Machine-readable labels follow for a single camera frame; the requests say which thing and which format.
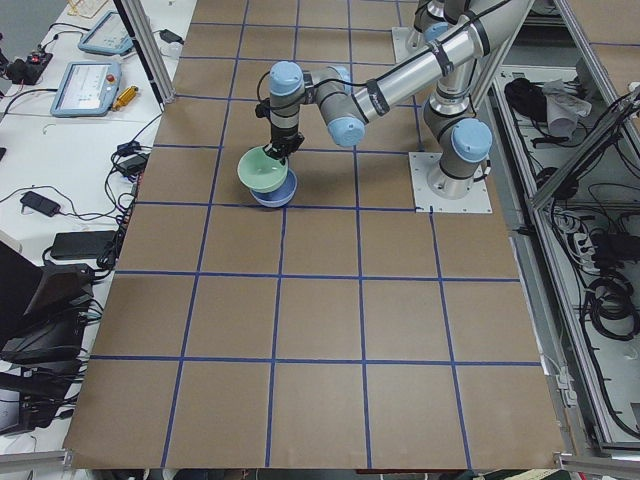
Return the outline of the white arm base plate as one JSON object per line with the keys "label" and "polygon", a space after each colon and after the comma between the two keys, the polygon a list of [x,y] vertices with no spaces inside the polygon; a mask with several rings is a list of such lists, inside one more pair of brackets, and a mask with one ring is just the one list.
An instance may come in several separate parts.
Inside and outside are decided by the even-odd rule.
{"label": "white arm base plate", "polygon": [[466,193],[461,198],[445,198],[439,191],[433,190],[429,179],[435,179],[439,166],[439,152],[410,152],[409,164],[415,210],[424,213],[452,213],[452,214],[491,214],[491,201],[484,180],[474,182],[465,180],[458,186],[452,185],[454,193]]}
{"label": "white arm base plate", "polygon": [[391,30],[395,62],[413,56],[424,46],[424,36],[413,27],[393,27]]}

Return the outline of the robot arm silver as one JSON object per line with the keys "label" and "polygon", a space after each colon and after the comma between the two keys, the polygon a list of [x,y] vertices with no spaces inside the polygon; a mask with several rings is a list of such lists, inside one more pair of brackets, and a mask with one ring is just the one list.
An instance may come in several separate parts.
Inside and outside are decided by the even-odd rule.
{"label": "robot arm silver", "polygon": [[477,63],[519,31],[530,8],[524,0],[421,1],[407,41],[409,56],[363,84],[349,84],[337,67],[306,71],[294,62],[276,63],[269,72],[270,96],[256,109],[271,125],[265,154],[284,163],[300,147],[303,105],[318,107],[336,145],[353,147],[366,125],[434,84],[424,121],[442,155],[427,181],[442,198],[466,196],[493,141],[488,126],[470,113]]}
{"label": "robot arm silver", "polygon": [[444,18],[445,2],[442,0],[419,0],[414,13],[413,30],[407,40],[407,46],[416,50],[438,37],[448,29]]}

